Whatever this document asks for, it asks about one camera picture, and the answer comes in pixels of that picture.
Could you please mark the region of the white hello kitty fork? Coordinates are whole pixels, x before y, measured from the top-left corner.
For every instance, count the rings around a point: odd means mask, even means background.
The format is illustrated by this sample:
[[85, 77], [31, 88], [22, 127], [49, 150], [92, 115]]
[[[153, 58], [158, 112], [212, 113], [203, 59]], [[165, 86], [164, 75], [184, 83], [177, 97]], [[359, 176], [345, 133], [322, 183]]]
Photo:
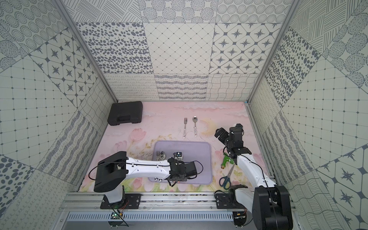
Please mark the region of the white hello kitty fork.
[[187, 134], [187, 131], [186, 131], [187, 122], [188, 122], [188, 119], [185, 117], [184, 118], [184, 131], [183, 131], [183, 138], [184, 139], [186, 138], [186, 134]]

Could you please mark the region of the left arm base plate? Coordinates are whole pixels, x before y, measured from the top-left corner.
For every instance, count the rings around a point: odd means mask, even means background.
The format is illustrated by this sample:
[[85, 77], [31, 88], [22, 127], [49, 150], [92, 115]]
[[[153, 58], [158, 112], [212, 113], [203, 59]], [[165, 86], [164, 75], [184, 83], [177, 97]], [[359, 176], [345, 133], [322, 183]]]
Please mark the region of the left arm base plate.
[[100, 209], [138, 209], [140, 205], [142, 194], [123, 194], [122, 200], [116, 203], [110, 204], [107, 196], [103, 196]]

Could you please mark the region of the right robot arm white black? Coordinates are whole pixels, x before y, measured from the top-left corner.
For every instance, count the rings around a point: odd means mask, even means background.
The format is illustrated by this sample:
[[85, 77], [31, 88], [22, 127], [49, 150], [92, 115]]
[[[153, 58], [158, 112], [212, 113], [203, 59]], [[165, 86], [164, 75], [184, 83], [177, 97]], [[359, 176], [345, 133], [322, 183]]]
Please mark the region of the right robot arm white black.
[[293, 218], [289, 192], [277, 185], [256, 163], [251, 151], [243, 145], [241, 124], [229, 131], [218, 128], [215, 137], [224, 144], [225, 156], [234, 161], [251, 183], [254, 191], [246, 186], [230, 186], [228, 199], [232, 206], [242, 205], [252, 214], [258, 230], [292, 230]]

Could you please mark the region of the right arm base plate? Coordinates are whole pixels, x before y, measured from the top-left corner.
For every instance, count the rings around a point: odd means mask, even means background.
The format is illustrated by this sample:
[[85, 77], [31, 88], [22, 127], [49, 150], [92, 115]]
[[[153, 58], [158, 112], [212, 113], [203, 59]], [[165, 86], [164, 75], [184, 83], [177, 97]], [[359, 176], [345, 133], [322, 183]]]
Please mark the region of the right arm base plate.
[[236, 197], [235, 193], [215, 193], [217, 209], [248, 209], [253, 206], [253, 198], [249, 195]]

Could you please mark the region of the cow pattern handle spoon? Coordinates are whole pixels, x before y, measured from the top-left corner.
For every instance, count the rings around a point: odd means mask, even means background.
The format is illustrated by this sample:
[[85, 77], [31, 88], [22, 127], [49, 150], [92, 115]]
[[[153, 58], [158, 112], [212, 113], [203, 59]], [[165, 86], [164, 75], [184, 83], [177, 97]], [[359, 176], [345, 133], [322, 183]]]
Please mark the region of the cow pattern handle spoon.
[[161, 153], [160, 153], [160, 160], [161, 161], [164, 161], [165, 159], [166, 159], [166, 154], [165, 154], [164, 151], [161, 151]]

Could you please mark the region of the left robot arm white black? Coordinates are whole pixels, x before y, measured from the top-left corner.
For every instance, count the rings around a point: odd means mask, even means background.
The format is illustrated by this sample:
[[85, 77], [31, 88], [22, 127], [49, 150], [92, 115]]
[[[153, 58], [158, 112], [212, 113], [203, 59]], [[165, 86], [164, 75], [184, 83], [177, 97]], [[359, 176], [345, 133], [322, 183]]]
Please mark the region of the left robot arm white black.
[[125, 179], [154, 178], [174, 186], [178, 182], [195, 179], [200, 174], [195, 162], [184, 162], [175, 157], [163, 161], [146, 161], [126, 154], [125, 151], [119, 151], [99, 161], [93, 168], [96, 170], [94, 192], [105, 194], [111, 204], [122, 201], [124, 190], [121, 183]]

